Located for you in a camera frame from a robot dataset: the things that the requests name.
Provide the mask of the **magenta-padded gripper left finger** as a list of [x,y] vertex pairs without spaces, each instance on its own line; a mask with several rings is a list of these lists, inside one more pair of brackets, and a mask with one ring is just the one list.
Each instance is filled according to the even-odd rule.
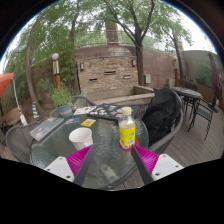
[[67,158],[59,156],[45,168],[45,171],[82,186],[94,152],[95,146],[90,145]]

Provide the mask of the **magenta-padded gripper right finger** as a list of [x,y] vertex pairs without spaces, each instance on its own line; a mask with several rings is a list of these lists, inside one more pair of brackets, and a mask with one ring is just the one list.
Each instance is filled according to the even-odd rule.
[[137,145],[132,146],[131,155],[145,185],[183,169],[183,166],[169,155],[157,155]]

